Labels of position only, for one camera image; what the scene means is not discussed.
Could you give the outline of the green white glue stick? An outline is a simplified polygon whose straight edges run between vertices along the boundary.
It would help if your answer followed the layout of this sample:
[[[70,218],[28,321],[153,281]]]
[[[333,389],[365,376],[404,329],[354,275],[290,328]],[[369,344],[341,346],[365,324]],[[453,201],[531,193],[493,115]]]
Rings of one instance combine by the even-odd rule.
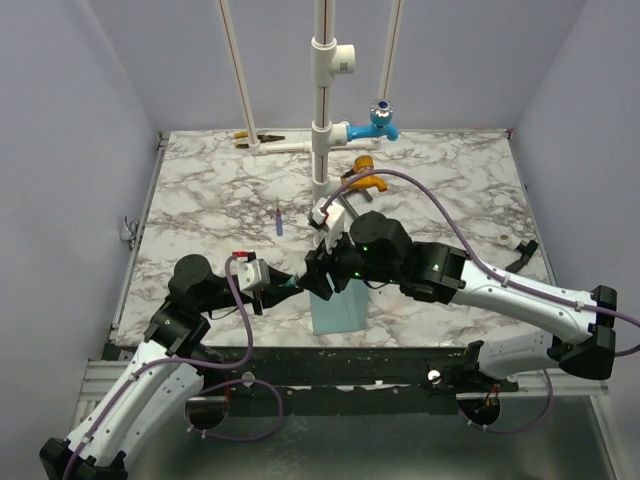
[[[284,284],[282,284],[282,287],[299,289],[298,278],[295,276],[290,277]]]

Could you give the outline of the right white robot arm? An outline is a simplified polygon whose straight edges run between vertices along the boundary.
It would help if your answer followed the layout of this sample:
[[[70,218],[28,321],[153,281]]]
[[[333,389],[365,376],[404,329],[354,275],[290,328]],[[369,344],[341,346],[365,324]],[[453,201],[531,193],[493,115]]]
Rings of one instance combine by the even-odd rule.
[[[319,245],[305,257],[298,284],[323,300],[352,280],[398,286],[416,301],[456,304],[498,313],[534,326],[501,341],[470,344],[473,359],[460,379],[480,392],[495,380],[532,370],[559,368],[587,380],[606,380],[615,359],[615,291],[561,289],[493,267],[470,252],[438,242],[411,239],[402,224],[375,211],[344,226],[338,211],[314,208],[309,223]]]

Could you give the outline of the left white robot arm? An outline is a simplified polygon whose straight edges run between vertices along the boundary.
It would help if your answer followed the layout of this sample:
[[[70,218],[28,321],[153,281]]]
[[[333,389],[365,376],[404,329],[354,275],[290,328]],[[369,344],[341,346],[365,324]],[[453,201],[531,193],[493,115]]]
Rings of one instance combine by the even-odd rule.
[[[237,371],[252,359],[254,338],[246,309],[262,314],[301,291],[293,276],[252,252],[232,254],[224,270],[224,276],[215,275],[199,254],[178,261],[169,293],[125,370],[75,429],[41,448],[48,478],[127,478],[134,451],[169,411],[195,393],[214,393],[221,371]],[[210,329],[209,315],[227,307],[238,308],[247,347],[237,360],[216,360],[201,341]]]

